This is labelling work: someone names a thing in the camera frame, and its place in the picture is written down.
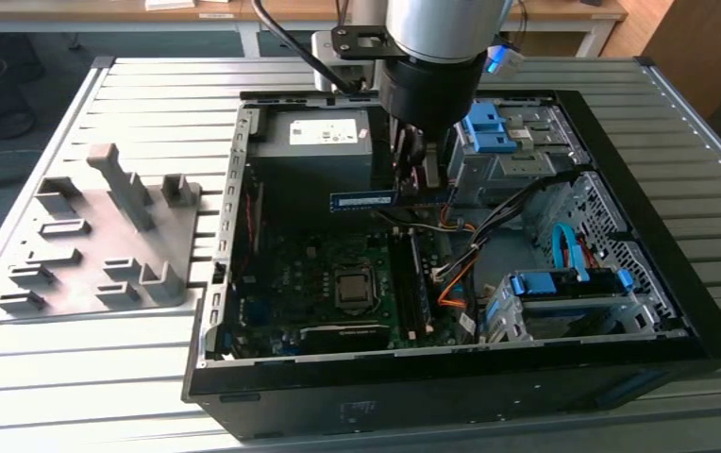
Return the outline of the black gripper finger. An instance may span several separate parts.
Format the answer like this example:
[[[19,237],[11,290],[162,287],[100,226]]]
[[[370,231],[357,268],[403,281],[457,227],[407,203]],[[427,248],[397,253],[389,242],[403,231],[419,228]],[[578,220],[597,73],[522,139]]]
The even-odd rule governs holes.
[[[429,139],[425,144],[425,188],[429,192],[443,190],[449,185],[450,160],[454,144],[447,140]]]
[[[419,192],[418,171],[426,151],[423,132],[415,126],[398,123],[393,129],[394,180],[402,196],[415,196]]]

